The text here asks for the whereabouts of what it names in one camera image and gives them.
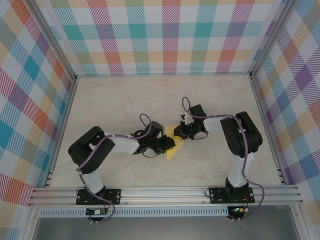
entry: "vented panel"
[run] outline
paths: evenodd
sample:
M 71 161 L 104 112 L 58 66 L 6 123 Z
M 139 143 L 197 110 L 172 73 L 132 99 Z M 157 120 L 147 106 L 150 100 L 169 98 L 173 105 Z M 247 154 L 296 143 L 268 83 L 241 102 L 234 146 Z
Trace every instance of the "vented panel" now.
M 226 206 L 201 207 L 116 207 L 114 217 L 205 217 L 227 216 Z M 40 218 L 79 218 L 86 216 L 85 208 L 43 208 Z

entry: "marble surface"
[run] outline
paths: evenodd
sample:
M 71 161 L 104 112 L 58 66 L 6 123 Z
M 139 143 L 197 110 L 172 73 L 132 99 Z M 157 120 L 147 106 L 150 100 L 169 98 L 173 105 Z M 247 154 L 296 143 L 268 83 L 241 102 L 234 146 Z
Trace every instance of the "marble surface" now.
M 280 184 L 263 123 L 248 76 L 142 76 L 81 78 L 64 133 L 51 187 L 81 185 L 69 146 L 93 126 L 116 134 L 130 134 L 144 126 L 139 114 L 148 114 L 163 126 L 180 123 L 183 96 L 201 104 L 207 115 L 246 111 L 263 137 L 248 177 L 263 185 Z M 234 155 L 222 131 L 206 139 L 184 141 L 167 161 L 166 155 L 109 154 L 99 168 L 109 187 L 224 185 Z

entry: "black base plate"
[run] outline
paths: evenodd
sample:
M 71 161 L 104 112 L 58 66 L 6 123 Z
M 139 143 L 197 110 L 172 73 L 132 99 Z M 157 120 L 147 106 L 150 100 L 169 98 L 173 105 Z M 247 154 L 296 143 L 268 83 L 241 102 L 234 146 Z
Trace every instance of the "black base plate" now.
M 120 204 L 121 189 L 102 189 L 97 193 L 99 197 L 102 197 L 114 205 Z M 104 205 L 105 202 L 92 196 L 85 189 L 79 189 L 77 192 L 76 205 Z
M 245 197 L 240 196 L 234 201 L 230 201 L 224 187 L 211 187 L 209 188 L 209 196 L 211 204 L 246 204 L 247 200 Z M 246 193 L 244 194 L 248 198 L 249 204 L 255 202 L 255 196 L 253 195 L 253 190 L 251 187 L 247 188 Z

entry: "yellow sponge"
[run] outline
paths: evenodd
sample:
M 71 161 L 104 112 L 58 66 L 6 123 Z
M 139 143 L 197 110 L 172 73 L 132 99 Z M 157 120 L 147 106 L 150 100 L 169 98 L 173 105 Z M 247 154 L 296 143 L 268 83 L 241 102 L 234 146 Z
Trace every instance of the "yellow sponge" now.
M 176 127 L 177 127 L 177 125 L 166 126 L 164 129 L 164 134 L 167 135 L 168 137 L 172 138 L 174 140 L 174 144 L 175 144 L 175 146 L 173 148 L 171 148 L 170 150 L 168 150 L 166 152 L 166 159 L 168 161 L 170 161 L 170 159 L 173 157 L 173 155 L 175 155 L 175 153 L 178 151 L 178 149 L 184 143 L 184 140 L 174 137 L 174 130 Z

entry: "floor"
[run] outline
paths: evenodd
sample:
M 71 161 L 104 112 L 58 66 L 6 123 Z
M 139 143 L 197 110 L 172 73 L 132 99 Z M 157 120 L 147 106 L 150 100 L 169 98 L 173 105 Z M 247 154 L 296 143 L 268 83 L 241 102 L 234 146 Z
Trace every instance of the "floor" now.
M 189 97 L 191 106 L 201 104 L 207 115 L 246 111 L 263 138 L 248 177 L 263 185 L 280 184 L 248 76 L 194 75 L 79 79 L 51 187 L 81 185 L 67 151 L 91 127 L 128 135 L 145 128 L 140 113 L 163 126 L 178 125 L 184 113 L 183 96 Z M 224 185 L 233 157 L 223 132 L 218 131 L 206 139 L 185 140 L 170 161 L 165 154 L 155 158 L 109 154 L 99 172 L 107 187 Z

